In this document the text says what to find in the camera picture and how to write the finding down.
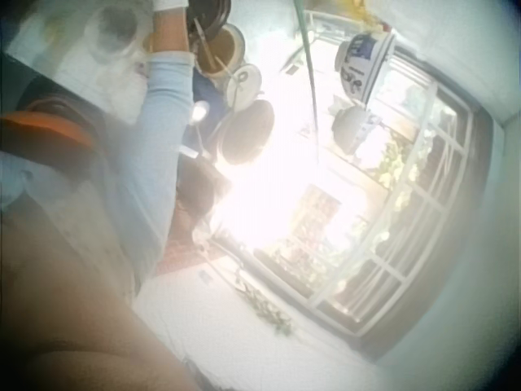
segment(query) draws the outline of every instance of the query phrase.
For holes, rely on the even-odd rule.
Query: wall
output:
[[[208,265],[153,279],[143,287],[135,309],[180,359],[196,362],[221,387],[238,391],[385,389],[386,380],[378,375],[378,368],[355,353],[335,355],[298,332],[277,335]]]
[[[519,112],[519,18],[507,1],[367,0],[369,10],[500,123]]]
[[[438,301],[379,365],[394,389],[475,389],[519,334],[519,118],[482,224]]]

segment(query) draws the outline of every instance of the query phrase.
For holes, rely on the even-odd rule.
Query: window bar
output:
[[[397,270],[395,270],[392,266],[390,266],[387,261],[368,250],[365,257],[368,257],[371,261],[373,261],[376,265],[380,266],[383,270],[387,271],[390,275],[392,275],[395,279],[400,281],[401,283],[405,282],[405,277],[400,274]]]
[[[391,59],[391,68],[408,77],[412,81],[415,81],[420,86],[427,87],[432,83],[432,79],[427,74],[421,74],[420,72],[409,68],[407,65],[404,65],[401,60],[397,60],[396,57]]]
[[[457,94],[452,92],[451,89],[449,89],[444,84],[439,84],[438,87],[441,91],[443,91],[444,94],[448,95],[450,98],[454,99],[457,104],[459,104],[463,109],[467,110],[468,112],[473,112],[472,108],[469,106],[467,102],[465,102],[463,99],[461,99]]]
[[[423,119],[422,119],[422,126],[420,127],[420,133],[418,137],[416,138],[416,141],[414,142],[413,150],[409,154],[409,157],[407,158],[407,162],[405,163],[405,167],[401,173],[400,180],[398,181],[395,190],[392,192],[392,194],[388,197],[387,203],[383,207],[383,211],[381,212],[380,216],[377,218],[376,222],[370,229],[368,235],[363,240],[361,245],[359,246],[358,250],[353,254],[352,257],[347,259],[344,264],[339,268],[339,273],[333,277],[326,285],[325,287],[316,292],[314,295],[311,296],[309,299],[309,304],[311,306],[317,306],[320,304],[327,296],[329,296],[333,290],[335,289],[336,284],[342,279],[342,276],[349,270],[351,259],[357,259],[362,254],[366,253],[366,249],[373,243],[373,239],[376,235],[378,235],[382,229],[383,224],[385,224],[387,220],[388,214],[394,209],[395,203],[398,200],[398,197],[400,196],[400,193],[402,189],[404,188],[407,178],[409,176],[410,170],[413,168],[414,164],[416,163],[416,160],[418,158],[418,151],[422,146],[422,141],[425,135],[425,129],[427,127],[427,122],[429,119],[429,116],[431,115],[432,107],[434,105],[434,101],[436,98],[436,92],[437,92],[437,83],[432,83],[429,86],[429,89],[427,90],[427,104],[423,113]]]
[[[445,166],[445,162],[447,160],[447,150],[448,145],[444,145],[443,154],[440,159],[440,164],[438,165],[438,169],[436,170],[436,174],[434,175],[434,178],[432,179],[431,185],[429,186],[428,194],[432,194],[432,192],[435,190],[435,185],[438,182],[438,178],[441,174],[441,169]],[[443,187],[444,182],[442,182],[437,188],[436,188],[436,194],[434,194],[434,198],[437,199],[440,195],[441,188]],[[402,244],[406,239],[409,239],[412,233],[415,231],[416,226],[418,225],[420,219],[423,217],[423,213],[425,212],[425,208],[427,207],[427,202],[423,202],[422,206],[420,207],[420,210],[418,213],[416,213],[416,216],[414,216],[413,222],[409,225],[409,228],[407,229],[407,233],[405,234],[405,237],[403,240],[401,240],[400,244]],[[387,259],[392,259],[396,255],[396,251],[400,249],[401,246],[396,246],[396,248],[393,249],[393,252],[387,257]]]
[[[430,127],[436,132],[437,135],[439,135],[446,143],[450,144],[452,148],[454,148],[456,151],[460,152],[461,154],[465,153],[465,148],[463,148],[458,141],[455,138],[450,137],[447,132],[443,131],[438,127],[437,125],[430,124]]]
[[[356,295],[360,294],[360,292],[367,284],[369,284],[371,281],[374,281],[374,279],[377,279],[384,271],[385,270],[381,267],[375,267],[374,270],[371,271],[370,274],[360,284],[360,286],[353,290],[352,295],[355,297]]]
[[[373,297],[373,299],[377,298],[377,300],[381,298],[381,296],[379,295],[379,293],[381,292],[378,292],[378,290],[382,287],[382,285],[379,282],[383,276],[384,270],[379,269],[378,274],[370,281],[370,283],[368,283],[364,287],[364,290],[360,291],[356,296],[353,297],[353,299],[349,303],[349,312],[356,315],[356,317],[359,319],[364,318],[364,313],[362,312],[362,314],[360,314],[360,310],[363,308],[363,305],[368,301],[368,299],[370,301],[371,296]]]
[[[438,202],[438,200],[429,194],[427,191],[423,190],[416,182],[409,181],[409,186],[418,193],[430,206],[436,209],[438,212],[444,211],[444,206]]]
[[[380,103],[384,104],[385,106],[387,106],[388,108],[390,108],[391,110],[393,110],[394,112],[397,112],[398,114],[400,114],[401,116],[404,116],[405,118],[407,118],[409,121],[411,121],[412,123],[414,124],[418,124],[418,120],[413,118],[406,110],[402,109],[402,108],[399,108],[393,104],[390,104],[388,102],[385,102],[383,99],[379,98],[378,96],[375,97],[376,100],[378,100]]]
[[[466,129],[466,140],[465,140],[465,149],[468,151],[471,145],[471,132],[472,132],[472,126],[474,122],[474,117],[471,112],[469,112],[469,121],[467,123],[467,129]],[[402,284],[398,291],[391,297],[391,299],[385,304],[385,306],[369,321],[367,324],[357,333],[358,336],[364,336],[391,308],[395,303],[402,297],[404,292],[407,290],[409,285],[414,281],[414,278],[419,273],[419,271],[423,268],[423,265],[425,264],[429,254],[431,253],[432,249],[436,245],[436,241],[438,240],[441,230],[443,229],[445,223],[447,222],[449,218],[449,212],[452,208],[454,202],[456,201],[456,196],[458,195],[459,187],[462,184],[463,180],[463,174],[465,173],[466,163],[468,161],[468,154],[465,154],[463,156],[463,162],[460,166],[458,177],[456,178],[456,182],[454,183],[453,189],[451,191],[449,202],[447,203],[448,207],[444,211],[442,218],[438,222],[438,226],[433,232],[433,235],[429,242],[427,243],[427,246],[425,248],[425,251],[423,252],[422,256],[414,265],[413,269],[411,270],[409,277],[407,281]]]
[[[394,281],[392,280],[391,276],[389,276],[389,278],[380,283],[379,279],[381,277],[382,275],[380,275],[379,278],[376,279],[378,291],[375,292],[374,287],[372,287],[371,290],[368,290],[368,292],[365,293],[363,300],[359,301],[358,305],[354,306],[354,308],[352,309],[352,312],[359,319],[363,319],[367,315],[367,312],[371,310],[373,305],[375,305],[378,301],[382,300],[382,298],[385,298],[385,296],[387,295],[387,290],[392,287],[392,283]],[[365,311],[359,313],[358,311],[362,307],[362,305],[365,305]]]
[[[294,244],[296,244],[297,246],[300,246],[307,254],[309,254],[311,257],[317,259],[320,261],[320,263],[322,265],[324,265],[329,271],[331,270],[334,270],[335,267],[333,265],[331,265],[324,257],[322,257],[320,254],[318,254],[317,252],[313,251],[311,248],[308,247],[307,244],[305,244],[304,242],[302,242],[299,238],[297,238],[296,236],[294,235],[289,235],[288,236],[288,239],[293,242]]]

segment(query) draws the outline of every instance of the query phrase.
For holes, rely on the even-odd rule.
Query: metal lid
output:
[[[242,66],[233,74],[226,84],[225,98],[228,106],[240,112],[249,108],[261,92],[262,75],[252,64]]]

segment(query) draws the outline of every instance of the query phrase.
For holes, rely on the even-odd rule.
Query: light blue shirt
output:
[[[110,156],[93,159],[90,179],[103,198],[121,245],[142,282],[163,256],[176,196],[177,159],[190,120],[194,56],[152,55],[147,96],[138,126]],[[72,191],[68,180],[44,165],[0,152],[2,211],[26,192],[44,205]]]

